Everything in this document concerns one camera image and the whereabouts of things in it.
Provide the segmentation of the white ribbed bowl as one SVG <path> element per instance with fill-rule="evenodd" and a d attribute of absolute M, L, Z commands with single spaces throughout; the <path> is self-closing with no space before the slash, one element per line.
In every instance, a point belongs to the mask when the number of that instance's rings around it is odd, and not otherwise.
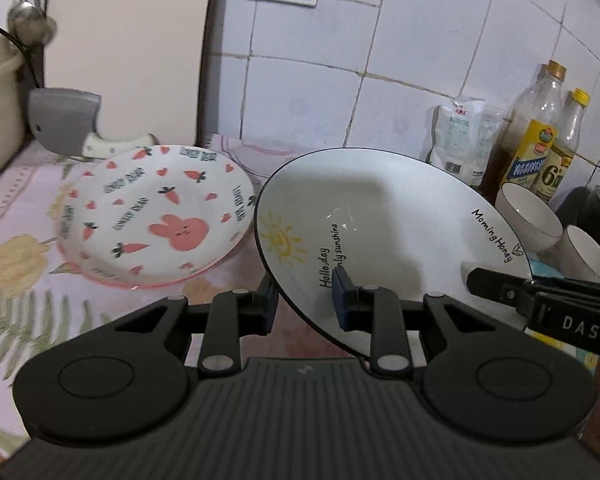
<path fill-rule="evenodd" d="M 564 228 L 554 211 L 538 196 L 515 183 L 505 183 L 495 208 L 508 222 L 526 252 L 544 252 L 562 237 Z"/>
<path fill-rule="evenodd" d="M 577 226 L 567 226 L 550 261 L 566 278 L 600 284 L 600 245 Z"/>

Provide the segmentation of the white sun plate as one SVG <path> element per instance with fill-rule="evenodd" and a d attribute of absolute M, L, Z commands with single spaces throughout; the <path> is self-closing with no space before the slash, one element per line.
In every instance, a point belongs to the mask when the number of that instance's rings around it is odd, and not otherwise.
<path fill-rule="evenodd" d="M 254 235 L 286 303 L 317 333 L 359 358 L 370 335 L 345 332 L 332 305 L 332 269 L 355 285 L 403 300 L 442 292 L 521 330 L 513 308 L 471 295 L 466 275 L 485 268 L 530 278 L 514 230 L 456 177 L 404 155 L 332 148 L 299 156 L 261 188 Z"/>

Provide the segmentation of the pink rabbit carrot plate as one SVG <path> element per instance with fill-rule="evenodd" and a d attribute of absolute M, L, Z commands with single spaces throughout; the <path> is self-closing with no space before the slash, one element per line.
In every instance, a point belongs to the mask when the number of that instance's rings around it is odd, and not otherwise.
<path fill-rule="evenodd" d="M 99 283 L 171 285 L 224 259 L 248 232 L 255 202 L 245 170 L 217 152 L 134 148 L 76 180 L 58 218 L 57 247 Z"/>

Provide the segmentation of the black wok with lid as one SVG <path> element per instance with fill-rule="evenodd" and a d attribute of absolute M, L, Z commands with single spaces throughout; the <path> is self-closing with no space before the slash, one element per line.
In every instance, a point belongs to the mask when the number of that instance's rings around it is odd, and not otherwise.
<path fill-rule="evenodd" d="M 560 204 L 557 217 L 565 228 L 572 224 L 600 245 L 600 186 L 574 188 Z"/>

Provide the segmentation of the white vinegar bottle yellow cap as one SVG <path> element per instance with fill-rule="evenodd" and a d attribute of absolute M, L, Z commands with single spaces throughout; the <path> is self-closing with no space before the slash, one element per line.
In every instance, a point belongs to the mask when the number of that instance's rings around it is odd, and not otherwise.
<path fill-rule="evenodd" d="M 569 92 L 558 120 L 557 138 L 531 185 L 531 191 L 545 203 L 554 196 L 577 153 L 582 119 L 590 99 L 588 92 L 581 88 Z"/>

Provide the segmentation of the cooking wine bottle yellow label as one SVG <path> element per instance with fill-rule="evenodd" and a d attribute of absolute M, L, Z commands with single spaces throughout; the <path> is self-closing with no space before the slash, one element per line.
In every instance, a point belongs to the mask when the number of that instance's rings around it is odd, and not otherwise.
<path fill-rule="evenodd" d="M 550 147 L 557 139 L 557 123 L 562 111 L 562 83 L 567 69 L 549 60 L 535 84 L 515 102 L 510 121 L 498 136 L 480 194 L 492 205 L 505 183 L 530 188 L 541 170 Z"/>

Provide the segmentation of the white salt bag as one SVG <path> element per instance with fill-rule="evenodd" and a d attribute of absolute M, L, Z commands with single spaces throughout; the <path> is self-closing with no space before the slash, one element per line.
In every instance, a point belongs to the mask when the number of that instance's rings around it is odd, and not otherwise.
<path fill-rule="evenodd" d="M 482 182 L 503 112 L 483 100 L 456 98 L 437 107 L 428 162 L 472 188 Z"/>

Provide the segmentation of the floral table cloth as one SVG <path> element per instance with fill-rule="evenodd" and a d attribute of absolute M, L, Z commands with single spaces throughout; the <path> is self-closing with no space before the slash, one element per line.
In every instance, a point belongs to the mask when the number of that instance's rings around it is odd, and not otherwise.
<path fill-rule="evenodd" d="M 57 247 L 55 222 L 88 167 L 32 142 L 0 175 L 0 463 L 28 440 L 12 381 L 31 356 L 172 292 L 201 304 L 222 290 L 257 285 L 264 274 L 252 235 L 181 284 L 125 290 L 77 274 Z"/>

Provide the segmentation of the cream cutting board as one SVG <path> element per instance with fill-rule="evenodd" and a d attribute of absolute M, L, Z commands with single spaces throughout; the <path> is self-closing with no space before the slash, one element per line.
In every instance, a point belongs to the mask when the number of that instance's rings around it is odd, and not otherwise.
<path fill-rule="evenodd" d="M 209 1 L 48 0 L 46 86 L 98 94 L 106 140 L 195 144 Z"/>

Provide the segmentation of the hanging metal ladle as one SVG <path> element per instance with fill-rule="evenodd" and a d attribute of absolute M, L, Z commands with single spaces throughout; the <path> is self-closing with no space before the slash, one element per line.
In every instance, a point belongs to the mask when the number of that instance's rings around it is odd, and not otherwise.
<path fill-rule="evenodd" d="M 12 0 L 7 13 L 8 31 L 25 47 L 46 46 L 57 25 L 47 14 L 48 0 Z"/>

